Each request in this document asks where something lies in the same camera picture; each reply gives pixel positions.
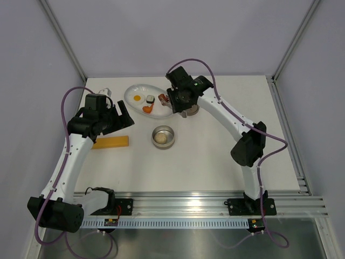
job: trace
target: egg yolk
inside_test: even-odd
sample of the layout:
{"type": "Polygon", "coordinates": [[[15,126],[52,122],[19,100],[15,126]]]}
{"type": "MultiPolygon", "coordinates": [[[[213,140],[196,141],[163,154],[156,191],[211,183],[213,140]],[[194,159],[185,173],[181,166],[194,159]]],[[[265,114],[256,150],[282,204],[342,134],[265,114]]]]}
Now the egg yolk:
{"type": "Polygon", "coordinates": [[[140,101],[141,97],[140,97],[140,96],[135,96],[133,99],[134,99],[135,101],[140,101]]]}

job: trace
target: gray wall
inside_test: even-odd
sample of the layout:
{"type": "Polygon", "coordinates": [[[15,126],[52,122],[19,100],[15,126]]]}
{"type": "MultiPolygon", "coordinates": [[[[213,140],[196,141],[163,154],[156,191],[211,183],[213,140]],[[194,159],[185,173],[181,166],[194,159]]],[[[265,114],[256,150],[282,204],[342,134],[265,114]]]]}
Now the gray wall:
{"type": "Polygon", "coordinates": [[[273,74],[312,0],[49,0],[88,77],[273,74]],[[199,64],[191,73],[205,73],[199,64]]]}
{"type": "Polygon", "coordinates": [[[345,251],[345,2],[323,1],[278,79],[292,131],[345,251]]]}
{"type": "MultiPolygon", "coordinates": [[[[0,1],[0,251],[23,258],[34,220],[26,208],[63,146],[60,102],[82,83],[35,0],[0,1]]],[[[66,115],[77,107],[70,96],[66,115]]]]}

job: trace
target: metal bowl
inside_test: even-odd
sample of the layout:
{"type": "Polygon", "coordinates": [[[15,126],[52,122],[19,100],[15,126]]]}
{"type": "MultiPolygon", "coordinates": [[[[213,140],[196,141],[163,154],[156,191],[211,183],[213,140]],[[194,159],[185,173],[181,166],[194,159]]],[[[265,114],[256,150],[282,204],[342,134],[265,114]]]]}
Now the metal bowl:
{"type": "Polygon", "coordinates": [[[171,146],[173,146],[173,144],[175,143],[175,133],[173,129],[170,128],[169,126],[159,126],[153,130],[151,140],[152,140],[153,145],[155,145],[157,148],[168,149],[171,146]],[[163,133],[167,136],[167,143],[159,144],[155,141],[155,136],[158,133],[163,133]]]}

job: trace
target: round yellow object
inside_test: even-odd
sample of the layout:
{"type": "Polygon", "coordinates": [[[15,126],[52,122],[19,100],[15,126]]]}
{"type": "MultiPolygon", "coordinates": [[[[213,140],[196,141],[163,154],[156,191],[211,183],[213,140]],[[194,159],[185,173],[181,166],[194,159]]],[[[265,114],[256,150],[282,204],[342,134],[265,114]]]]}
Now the round yellow object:
{"type": "Polygon", "coordinates": [[[164,133],[157,133],[155,135],[155,141],[158,143],[158,144],[165,144],[167,143],[167,135],[165,135],[164,133]]]}
{"type": "Polygon", "coordinates": [[[140,101],[141,100],[141,97],[140,96],[134,96],[133,98],[135,101],[140,101]]]}

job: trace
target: yellow rectangular bar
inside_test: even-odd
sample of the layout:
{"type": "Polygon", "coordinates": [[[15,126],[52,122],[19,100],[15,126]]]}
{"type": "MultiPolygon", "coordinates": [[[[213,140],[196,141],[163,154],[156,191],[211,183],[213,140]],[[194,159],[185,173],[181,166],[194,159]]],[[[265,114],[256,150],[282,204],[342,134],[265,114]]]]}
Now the yellow rectangular bar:
{"type": "Polygon", "coordinates": [[[93,144],[92,149],[100,148],[111,148],[111,147],[128,147],[129,146],[129,137],[111,137],[111,138],[97,138],[96,143],[93,144]]]}

